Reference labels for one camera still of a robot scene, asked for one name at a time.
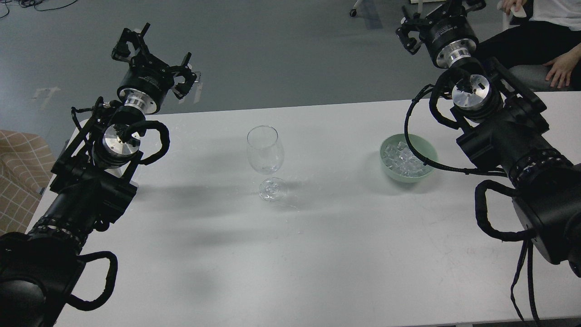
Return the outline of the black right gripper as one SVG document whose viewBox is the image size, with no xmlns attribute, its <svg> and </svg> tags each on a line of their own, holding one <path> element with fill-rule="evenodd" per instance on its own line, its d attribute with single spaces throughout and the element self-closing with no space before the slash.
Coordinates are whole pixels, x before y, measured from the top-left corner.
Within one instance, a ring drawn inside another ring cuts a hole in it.
<svg viewBox="0 0 581 327">
<path fill-rule="evenodd" d="M 448 69 L 473 56 L 478 39 L 468 22 L 468 13 L 486 8 L 485 0 L 447 0 L 443 14 L 432 17 L 403 17 L 396 35 L 409 54 L 424 44 L 436 68 Z M 411 32 L 420 33 L 417 37 Z"/>
</svg>

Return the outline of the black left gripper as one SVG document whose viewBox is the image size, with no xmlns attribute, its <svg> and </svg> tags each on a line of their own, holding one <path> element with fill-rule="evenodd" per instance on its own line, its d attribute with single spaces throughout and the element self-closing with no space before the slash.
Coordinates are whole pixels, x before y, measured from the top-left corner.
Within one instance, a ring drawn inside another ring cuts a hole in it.
<svg viewBox="0 0 581 327">
<path fill-rule="evenodd" d="M 148 60 L 151 54 L 144 36 L 150 27 L 150 23 L 145 23 L 139 31 L 123 29 L 111 52 L 112 60 L 129 64 L 117 90 L 118 99 L 143 114 L 158 113 L 170 89 L 176 99 L 184 99 L 198 79 L 189 63 L 190 52 L 186 53 L 181 64 L 174 66 Z"/>
</svg>

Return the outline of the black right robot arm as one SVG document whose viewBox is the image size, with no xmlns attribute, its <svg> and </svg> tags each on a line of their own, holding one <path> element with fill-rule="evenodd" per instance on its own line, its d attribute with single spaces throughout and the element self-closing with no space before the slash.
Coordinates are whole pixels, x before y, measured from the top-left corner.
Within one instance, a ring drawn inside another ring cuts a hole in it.
<svg viewBox="0 0 581 327">
<path fill-rule="evenodd" d="M 533 249 L 554 265 L 568 261 L 573 273 L 580 275 L 580 166 L 543 137 L 549 130 L 542 116 L 545 103 L 496 58 L 475 58 L 478 39 L 467 15 L 485 5 L 483 0 L 447 0 L 424 17 L 401 8 L 396 35 L 404 49 L 415 54 L 423 44 L 434 66 L 444 69 L 435 84 L 423 87 L 412 100 L 404 138 L 412 153 L 434 169 L 510 180 L 511 187 L 493 180 L 476 186 L 475 218 L 488 236 L 522 242 L 512 287 L 527 267 L 529 306 L 539 327 Z M 409 119 L 428 94 L 436 121 L 462 130 L 456 142 L 473 169 L 443 165 L 415 149 Z"/>
</svg>

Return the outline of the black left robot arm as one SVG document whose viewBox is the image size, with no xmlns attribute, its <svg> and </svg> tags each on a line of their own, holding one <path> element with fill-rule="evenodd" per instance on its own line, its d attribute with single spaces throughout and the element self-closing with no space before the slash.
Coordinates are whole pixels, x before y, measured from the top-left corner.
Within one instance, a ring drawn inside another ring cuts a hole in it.
<svg viewBox="0 0 581 327">
<path fill-rule="evenodd" d="M 129 65 L 118 99 L 71 108 L 78 133 L 51 169 L 54 202 L 29 232 L 1 237 L 3 327 L 52 327 L 65 306 L 92 311 L 112 296 L 116 255 L 81 251 L 93 231 L 106 231 L 125 213 L 138 190 L 137 168 L 169 151 L 168 127 L 146 116 L 159 112 L 168 91 L 183 99 L 198 81 L 191 53 L 174 66 L 151 54 L 149 27 L 123 29 L 112 50 L 113 60 Z"/>
</svg>

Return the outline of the person's hand holding white object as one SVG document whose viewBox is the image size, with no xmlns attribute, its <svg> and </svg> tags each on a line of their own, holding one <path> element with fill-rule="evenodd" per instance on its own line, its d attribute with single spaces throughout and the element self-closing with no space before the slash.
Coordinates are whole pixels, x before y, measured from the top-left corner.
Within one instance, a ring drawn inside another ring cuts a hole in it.
<svg viewBox="0 0 581 327">
<path fill-rule="evenodd" d="M 525 17 L 526 12 L 523 11 L 523 6 L 527 2 L 528 0 L 499 0 L 497 10 L 504 12 L 507 16 Z"/>
</svg>

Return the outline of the person's hand on knee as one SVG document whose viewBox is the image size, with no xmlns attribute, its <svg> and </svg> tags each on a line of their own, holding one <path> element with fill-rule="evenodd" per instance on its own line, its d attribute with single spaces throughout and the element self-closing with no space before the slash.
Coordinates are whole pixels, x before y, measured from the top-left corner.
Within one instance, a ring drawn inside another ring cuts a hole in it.
<svg viewBox="0 0 581 327">
<path fill-rule="evenodd" d="M 543 64 L 549 68 L 545 76 L 545 81 L 549 82 L 551 88 L 562 89 L 572 85 L 572 76 L 581 58 L 580 44 L 573 47 L 568 52 Z"/>
</svg>

